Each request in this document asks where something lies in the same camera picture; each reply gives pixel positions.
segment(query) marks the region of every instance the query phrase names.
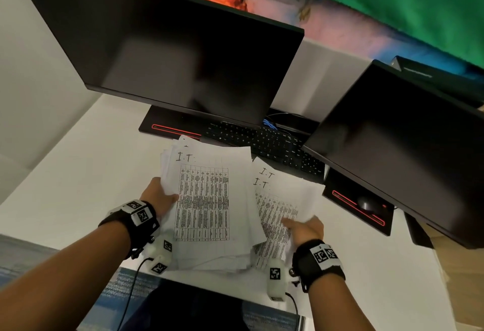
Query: desk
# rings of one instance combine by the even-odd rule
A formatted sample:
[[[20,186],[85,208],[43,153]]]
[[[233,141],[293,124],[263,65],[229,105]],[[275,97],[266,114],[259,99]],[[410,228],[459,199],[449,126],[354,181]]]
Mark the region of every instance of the desk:
[[[0,233],[62,249],[93,230],[108,209],[139,197],[159,175],[159,154],[172,141],[138,132],[148,105],[102,95],[0,206]],[[325,224],[325,241],[345,267],[348,286],[377,330],[455,331],[433,250],[415,246],[403,212],[384,236],[322,196],[311,211]],[[136,261],[122,266],[136,269]],[[164,277],[271,307],[265,277],[167,272]],[[300,313],[311,317],[300,287],[290,285]]]

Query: black mouse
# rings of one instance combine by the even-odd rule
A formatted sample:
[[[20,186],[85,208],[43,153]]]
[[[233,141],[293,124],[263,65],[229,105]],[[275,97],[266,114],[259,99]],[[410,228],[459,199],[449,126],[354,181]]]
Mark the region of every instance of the black mouse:
[[[376,200],[365,196],[361,196],[358,198],[358,206],[367,213],[385,215],[385,213],[387,212],[382,204],[379,204]]]

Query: black wristband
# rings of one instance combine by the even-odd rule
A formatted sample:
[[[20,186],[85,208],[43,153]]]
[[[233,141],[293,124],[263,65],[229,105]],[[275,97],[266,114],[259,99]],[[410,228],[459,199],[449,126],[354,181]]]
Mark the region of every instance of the black wristband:
[[[331,264],[334,266],[322,269],[320,264]],[[341,268],[341,261],[332,250],[320,239],[312,239],[300,245],[292,256],[292,268],[296,275],[300,277],[302,290],[307,293],[312,283],[320,277],[333,273],[346,280],[346,276]]]
[[[160,227],[154,207],[146,201],[136,200],[120,206],[119,210],[112,212],[102,220],[99,226],[112,221],[121,222],[128,230],[131,249],[126,258],[139,253],[150,242],[154,231]]]

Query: black keyboard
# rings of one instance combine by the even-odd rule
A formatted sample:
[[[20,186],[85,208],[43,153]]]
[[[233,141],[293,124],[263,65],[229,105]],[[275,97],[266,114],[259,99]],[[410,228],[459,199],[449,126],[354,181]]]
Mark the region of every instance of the black keyboard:
[[[227,122],[211,123],[206,137],[233,146],[250,146],[252,154],[300,169],[303,172],[324,176],[324,163],[300,150],[303,142],[286,132],[262,126],[259,130]]]

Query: hand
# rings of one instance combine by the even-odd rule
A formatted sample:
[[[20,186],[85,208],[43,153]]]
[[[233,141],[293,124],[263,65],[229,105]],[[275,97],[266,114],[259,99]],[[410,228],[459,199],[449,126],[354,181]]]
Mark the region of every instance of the hand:
[[[305,223],[288,218],[282,218],[281,222],[287,229],[291,230],[292,241],[296,248],[312,239],[323,240],[324,224],[317,216],[313,216]]]
[[[152,178],[152,181],[139,198],[142,201],[149,202],[154,207],[156,216],[159,218],[165,216],[171,206],[179,199],[177,194],[166,195],[160,180],[160,177]]]

